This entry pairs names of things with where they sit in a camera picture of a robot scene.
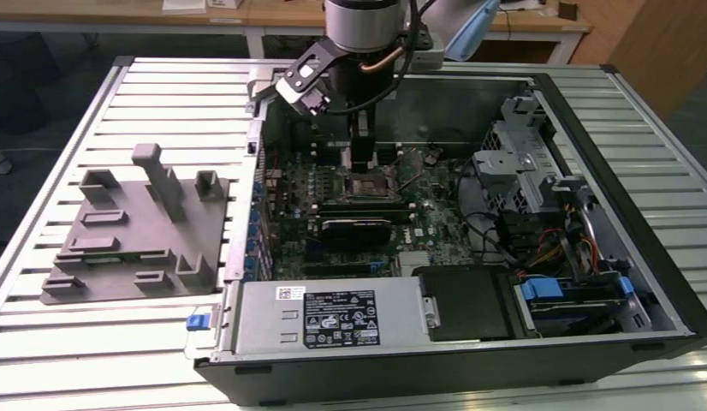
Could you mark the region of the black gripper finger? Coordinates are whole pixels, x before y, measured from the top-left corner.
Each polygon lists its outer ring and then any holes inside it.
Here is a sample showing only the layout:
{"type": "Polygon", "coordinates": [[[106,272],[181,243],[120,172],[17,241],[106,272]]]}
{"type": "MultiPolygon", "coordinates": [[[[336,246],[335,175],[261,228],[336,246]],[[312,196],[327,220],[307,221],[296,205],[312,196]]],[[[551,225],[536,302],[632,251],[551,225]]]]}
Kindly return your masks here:
{"type": "Polygon", "coordinates": [[[376,112],[361,110],[351,116],[351,160],[353,173],[365,173],[376,146],[376,112]]]}

